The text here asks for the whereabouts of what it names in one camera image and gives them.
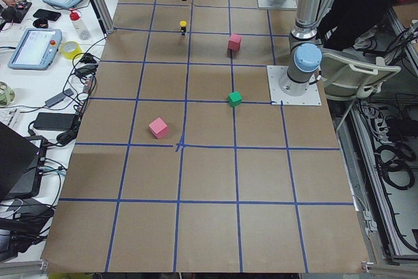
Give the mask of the yellow push button switch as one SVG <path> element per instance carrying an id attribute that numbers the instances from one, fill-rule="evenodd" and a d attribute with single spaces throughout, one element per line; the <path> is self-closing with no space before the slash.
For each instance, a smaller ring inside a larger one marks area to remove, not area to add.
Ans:
<path id="1" fill-rule="evenodd" d="M 185 20 L 182 20 L 179 22 L 179 26 L 180 26 L 181 36 L 185 36 L 187 33 L 187 22 Z"/>

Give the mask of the pink cube centre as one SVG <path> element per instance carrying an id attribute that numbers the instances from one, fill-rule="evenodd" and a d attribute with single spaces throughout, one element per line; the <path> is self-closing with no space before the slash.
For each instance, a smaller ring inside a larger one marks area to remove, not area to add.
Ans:
<path id="1" fill-rule="evenodd" d="M 232 33 L 228 40 L 227 48 L 233 52 L 237 52 L 240 49 L 242 42 L 242 36 L 236 33 Z"/>

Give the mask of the pink cube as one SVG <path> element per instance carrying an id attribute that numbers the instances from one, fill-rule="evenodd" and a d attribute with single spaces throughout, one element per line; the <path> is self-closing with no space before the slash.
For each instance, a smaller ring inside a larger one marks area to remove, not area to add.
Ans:
<path id="1" fill-rule="evenodd" d="M 163 139 L 169 133 L 169 127 L 166 122 L 158 117 L 148 125 L 149 130 L 157 139 Z"/>
<path id="2" fill-rule="evenodd" d="M 236 33 L 232 33 L 228 40 L 227 48 L 233 52 L 237 52 L 240 49 L 242 42 L 242 36 Z"/>

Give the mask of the red cap squeeze bottle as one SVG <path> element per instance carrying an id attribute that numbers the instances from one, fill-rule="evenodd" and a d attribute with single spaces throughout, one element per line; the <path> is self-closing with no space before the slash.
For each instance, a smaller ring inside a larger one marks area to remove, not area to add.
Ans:
<path id="1" fill-rule="evenodd" d="M 91 38 L 91 34 L 88 31 L 85 23 L 82 21 L 81 16 L 75 10 L 70 10 L 69 18 L 72 25 L 82 41 L 86 41 Z"/>

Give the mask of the green cube near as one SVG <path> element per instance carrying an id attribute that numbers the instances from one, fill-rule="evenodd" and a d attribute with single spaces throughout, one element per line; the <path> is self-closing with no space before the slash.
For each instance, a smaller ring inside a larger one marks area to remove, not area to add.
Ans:
<path id="1" fill-rule="evenodd" d="M 227 100 L 228 100 L 229 106 L 234 108 L 241 104 L 242 96 L 238 91 L 234 91 L 228 94 Z"/>

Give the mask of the yellow tape roll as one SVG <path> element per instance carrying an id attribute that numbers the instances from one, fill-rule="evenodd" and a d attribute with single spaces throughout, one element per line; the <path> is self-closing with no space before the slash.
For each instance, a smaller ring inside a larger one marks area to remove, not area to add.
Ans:
<path id="1" fill-rule="evenodd" d="M 59 51 L 65 59 L 73 60 L 80 58 L 83 54 L 83 51 L 80 45 L 75 41 L 67 41 L 61 44 Z"/>

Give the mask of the pink cube far left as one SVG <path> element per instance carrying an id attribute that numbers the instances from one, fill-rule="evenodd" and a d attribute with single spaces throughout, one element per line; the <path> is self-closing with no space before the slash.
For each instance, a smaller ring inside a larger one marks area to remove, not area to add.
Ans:
<path id="1" fill-rule="evenodd" d="M 157 139 L 163 139 L 169 133 L 169 127 L 166 122 L 158 117 L 148 125 L 149 130 Z"/>

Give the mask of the black smartphone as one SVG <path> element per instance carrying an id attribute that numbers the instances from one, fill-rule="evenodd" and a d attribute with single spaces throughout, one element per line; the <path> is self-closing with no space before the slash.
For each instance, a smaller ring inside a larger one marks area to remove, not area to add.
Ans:
<path id="1" fill-rule="evenodd" d="M 48 21 L 56 22 L 61 17 L 61 13 L 40 8 L 36 10 L 36 12 L 33 14 L 33 17 L 36 19 L 44 18 Z"/>

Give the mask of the teach pendant near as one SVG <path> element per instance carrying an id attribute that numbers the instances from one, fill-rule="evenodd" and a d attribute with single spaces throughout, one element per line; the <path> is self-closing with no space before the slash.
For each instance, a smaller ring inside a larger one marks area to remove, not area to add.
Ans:
<path id="1" fill-rule="evenodd" d="M 26 29 L 8 67 L 18 70 L 44 71 L 52 64 L 62 40 L 59 29 Z"/>

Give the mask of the office chair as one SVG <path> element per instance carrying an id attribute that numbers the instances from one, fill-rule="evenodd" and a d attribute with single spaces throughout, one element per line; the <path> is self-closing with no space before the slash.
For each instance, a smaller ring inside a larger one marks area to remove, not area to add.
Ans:
<path id="1" fill-rule="evenodd" d="M 321 77 L 325 96 L 333 101 L 364 99 L 378 94 L 384 82 L 401 71 L 386 65 L 383 57 L 369 63 L 357 56 L 323 48 Z"/>

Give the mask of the black power adapter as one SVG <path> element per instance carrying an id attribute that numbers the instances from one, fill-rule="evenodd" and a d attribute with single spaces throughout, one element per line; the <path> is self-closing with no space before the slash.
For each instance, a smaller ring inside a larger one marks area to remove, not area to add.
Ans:
<path id="1" fill-rule="evenodd" d="M 74 114 L 40 112 L 33 127 L 45 131 L 66 131 L 72 127 L 74 118 Z"/>

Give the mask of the black laptop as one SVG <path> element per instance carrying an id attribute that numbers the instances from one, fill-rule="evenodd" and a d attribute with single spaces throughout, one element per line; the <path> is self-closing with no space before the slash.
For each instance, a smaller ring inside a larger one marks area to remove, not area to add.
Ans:
<path id="1" fill-rule="evenodd" d="M 46 139 L 23 137 L 1 124 L 1 200 L 28 199 L 39 194 L 46 157 Z"/>

